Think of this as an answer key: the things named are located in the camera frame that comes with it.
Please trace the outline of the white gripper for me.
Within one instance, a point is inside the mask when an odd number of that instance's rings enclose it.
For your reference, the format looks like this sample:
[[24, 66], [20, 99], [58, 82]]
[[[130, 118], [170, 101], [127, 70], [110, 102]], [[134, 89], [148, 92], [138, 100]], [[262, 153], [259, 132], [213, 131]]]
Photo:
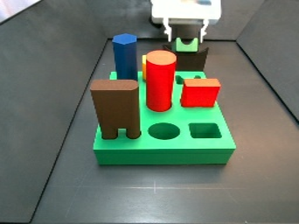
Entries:
[[172, 42], [171, 25], [195, 25], [202, 23], [201, 43], [207, 35], [209, 25], [221, 20], [221, 0], [151, 0], [152, 21], [163, 23], [167, 41]]

